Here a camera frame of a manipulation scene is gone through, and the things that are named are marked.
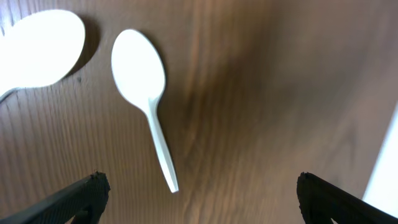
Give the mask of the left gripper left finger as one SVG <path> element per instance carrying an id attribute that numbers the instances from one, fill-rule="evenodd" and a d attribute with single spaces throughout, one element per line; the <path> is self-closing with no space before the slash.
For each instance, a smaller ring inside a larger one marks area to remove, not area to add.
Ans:
<path id="1" fill-rule="evenodd" d="M 1 223 L 98 223 L 110 190 L 106 174 L 95 172 Z"/>

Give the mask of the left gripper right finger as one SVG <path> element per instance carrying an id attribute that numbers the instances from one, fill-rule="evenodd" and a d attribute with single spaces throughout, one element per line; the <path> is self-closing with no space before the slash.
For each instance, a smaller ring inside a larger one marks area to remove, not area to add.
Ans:
<path id="1" fill-rule="evenodd" d="M 297 197 L 306 224 L 397 224 L 396 217 L 309 172 L 297 179 Z"/>

